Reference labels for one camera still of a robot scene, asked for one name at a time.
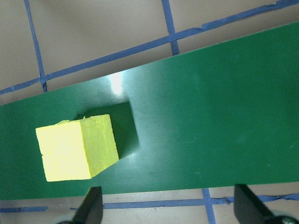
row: foam block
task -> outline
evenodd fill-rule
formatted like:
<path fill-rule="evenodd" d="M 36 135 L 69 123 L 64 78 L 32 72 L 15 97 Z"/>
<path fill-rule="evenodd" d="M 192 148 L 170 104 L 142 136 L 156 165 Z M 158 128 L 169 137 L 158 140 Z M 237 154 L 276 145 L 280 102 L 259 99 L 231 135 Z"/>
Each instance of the foam block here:
<path fill-rule="evenodd" d="M 47 181 L 91 179 L 119 160 L 110 116 L 36 129 Z"/>

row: tiled floor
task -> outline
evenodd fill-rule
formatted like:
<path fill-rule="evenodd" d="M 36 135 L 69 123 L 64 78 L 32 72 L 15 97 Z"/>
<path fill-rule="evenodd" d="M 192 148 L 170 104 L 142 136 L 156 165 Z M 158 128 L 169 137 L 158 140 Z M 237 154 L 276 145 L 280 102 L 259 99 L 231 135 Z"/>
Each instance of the tiled floor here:
<path fill-rule="evenodd" d="M 273 0 L 170 0 L 175 31 L 200 27 Z M 98 3 L 29 0 L 45 74 L 106 56 L 168 35 L 161 0 Z M 0 4 L 0 90 L 39 77 L 29 22 L 22 0 Z M 180 53 L 299 20 L 299 4 L 236 21 L 178 40 Z M 49 90 L 112 74 L 171 56 L 170 45 L 50 80 Z M 0 95 L 0 105 L 40 94 L 41 85 Z"/>
<path fill-rule="evenodd" d="M 251 185 L 250 188 L 257 195 L 286 195 L 299 193 L 299 182 Z M 233 196 L 233 187 L 210 188 L 211 198 L 224 198 Z M 40 212 L 10 212 L 0 213 L 2 224 L 38 224 L 55 223 L 59 220 L 71 218 L 79 207 L 84 197 L 35 199 L 35 200 L 12 200 L 0 201 L 1 208 L 47 206 L 46 211 Z M 171 190 L 156 192 L 140 192 L 104 195 L 104 216 L 102 223 L 201 223 L 208 224 L 205 204 L 191 204 L 188 199 L 198 199 L 202 202 L 201 189 Z M 299 201 L 279 199 L 265 202 L 266 206 L 275 215 L 289 215 L 299 218 Z M 214 217 L 216 224 L 237 224 L 233 213 L 232 203 L 214 204 Z"/>

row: blue tape line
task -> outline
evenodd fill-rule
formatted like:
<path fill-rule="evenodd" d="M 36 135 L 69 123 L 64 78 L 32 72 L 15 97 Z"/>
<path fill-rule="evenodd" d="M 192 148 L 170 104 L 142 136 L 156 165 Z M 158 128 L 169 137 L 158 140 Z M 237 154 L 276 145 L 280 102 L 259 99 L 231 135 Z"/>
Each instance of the blue tape line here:
<path fill-rule="evenodd" d="M 113 53 L 113 54 L 110 54 L 110 55 L 107 55 L 104 57 L 100 57 L 100 58 L 97 58 L 97 59 L 94 59 L 94 60 L 91 60 L 91 61 L 88 61 L 85 63 L 81 63 L 81 64 L 78 64 L 78 65 L 75 65 L 75 66 L 72 66 L 72 67 L 69 67 L 66 69 L 62 69 L 62 70 L 50 73 L 50 74 L 46 75 L 46 78 L 47 78 L 47 80 L 50 80 L 50 79 L 53 79 L 56 77 L 61 77 L 61 76 L 64 76 L 64 75 L 67 75 L 67 74 L 70 74 L 73 72 L 77 72 L 77 71 L 87 69 L 87 68 L 90 68 L 93 66 L 97 66 L 97 65 L 100 65 L 100 64 L 103 64 L 106 62 L 110 62 L 110 61 L 113 61 L 113 60 L 116 60 L 116 59 L 119 59 L 122 57 L 130 56 L 130 55 L 133 55 L 133 54 L 145 51 L 145 50 L 149 50 L 149 49 L 161 46 L 161 45 L 169 43 L 169 42 L 177 41 L 182 38 L 186 38 L 186 37 L 196 35 L 196 34 L 199 34 L 199 33 L 205 32 L 205 31 L 209 31 L 211 29 L 215 29 L 215 28 L 221 27 L 225 24 L 228 24 L 228 23 L 231 23 L 231 22 L 234 22 L 237 20 L 245 19 L 247 17 L 253 16 L 253 15 L 256 15 L 259 13 L 263 13 L 263 12 L 271 11 L 271 10 L 275 10 L 275 9 L 281 9 L 281 8 L 295 5 L 298 3 L 299 3 L 299 0 L 279 0 L 272 5 L 257 7 L 257 8 L 254 8 L 254 9 L 251 9 L 251 10 L 248 10 L 248 11 L 236 14 L 236 15 L 229 16 L 224 19 L 219 19 L 216 21 L 205 23 L 200 28 L 186 29 L 181 32 L 170 34 L 168 36 L 159 38 L 154 41 L 150 41 L 150 42 L 126 49 L 126 50 L 119 51 L 117 53 Z"/>
<path fill-rule="evenodd" d="M 34 44 L 34 48 L 35 48 L 35 52 L 36 52 L 37 64 L 38 64 L 39 74 L 41 77 L 40 82 L 41 82 L 41 84 L 44 84 L 46 82 L 46 77 L 45 77 L 45 73 L 44 73 L 44 69 L 43 69 L 43 61 L 42 61 L 41 51 L 39 49 L 36 32 L 35 32 L 34 26 L 33 26 L 29 1 L 24 0 L 24 4 L 25 4 L 25 8 L 26 8 L 26 12 L 27 12 L 27 16 L 28 16 L 28 20 L 29 20 L 29 24 L 30 24 L 30 30 L 31 30 L 31 34 L 32 34 L 33 44 Z"/>
<path fill-rule="evenodd" d="M 205 200 L 206 214 L 207 214 L 207 219 L 209 221 L 209 224 L 216 224 L 209 188 L 203 188 L 202 194 Z"/>
<path fill-rule="evenodd" d="M 19 207 L 19 208 L 0 208 L 0 213 L 46 211 L 47 209 L 48 209 L 47 206 Z"/>
<path fill-rule="evenodd" d="M 38 83 L 40 80 L 41 80 L 41 78 L 35 78 L 35 79 L 32 79 L 32 80 L 26 81 L 24 83 L 20 83 L 20 84 L 17 84 L 17 85 L 10 86 L 6 89 L 0 90 L 0 95 L 26 88 L 28 86 L 33 85 L 34 83 Z"/>
<path fill-rule="evenodd" d="M 136 203 L 105 203 L 104 209 L 136 209 L 136 208 L 155 208 L 155 207 L 177 207 L 177 206 L 199 206 L 204 205 L 203 199 L 167 200 Z"/>
<path fill-rule="evenodd" d="M 150 202 L 125 202 L 125 203 L 104 203 L 103 209 L 139 209 L 139 208 L 157 208 L 157 207 L 177 207 L 177 206 L 201 206 L 213 204 L 231 204 L 234 203 L 234 197 L 211 198 L 207 189 L 203 189 L 204 199 L 185 199 L 185 200 L 167 200 L 167 201 L 150 201 Z M 299 201 L 299 193 L 284 196 L 265 196 L 258 198 L 262 202 L 272 202 L 279 199 Z"/>
<path fill-rule="evenodd" d="M 163 10 L 164 10 L 167 31 L 169 34 L 174 34 L 176 31 L 174 29 L 174 23 L 173 23 L 173 19 L 172 19 L 171 7 L 169 4 L 169 0 L 162 0 L 162 6 L 163 6 Z M 178 41 L 172 41 L 172 42 L 170 42 L 170 44 L 171 44 L 172 55 L 178 55 L 179 54 Z"/>

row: yellow cube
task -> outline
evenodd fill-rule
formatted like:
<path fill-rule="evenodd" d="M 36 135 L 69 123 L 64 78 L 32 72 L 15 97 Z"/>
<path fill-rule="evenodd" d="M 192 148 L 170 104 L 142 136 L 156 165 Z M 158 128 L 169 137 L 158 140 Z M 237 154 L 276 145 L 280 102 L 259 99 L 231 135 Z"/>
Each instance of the yellow cube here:
<path fill-rule="evenodd" d="M 119 160 L 109 114 L 36 129 L 47 181 L 84 180 Z"/>

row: green surface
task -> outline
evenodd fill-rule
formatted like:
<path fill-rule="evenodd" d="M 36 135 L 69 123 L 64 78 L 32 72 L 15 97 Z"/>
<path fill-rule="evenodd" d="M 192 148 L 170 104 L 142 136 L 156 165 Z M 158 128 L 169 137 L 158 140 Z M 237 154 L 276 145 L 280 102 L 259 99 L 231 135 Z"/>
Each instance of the green surface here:
<path fill-rule="evenodd" d="M 0 199 L 299 181 L 299 22 L 0 107 Z M 35 128 L 109 113 L 120 161 L 46 182 Z"/>

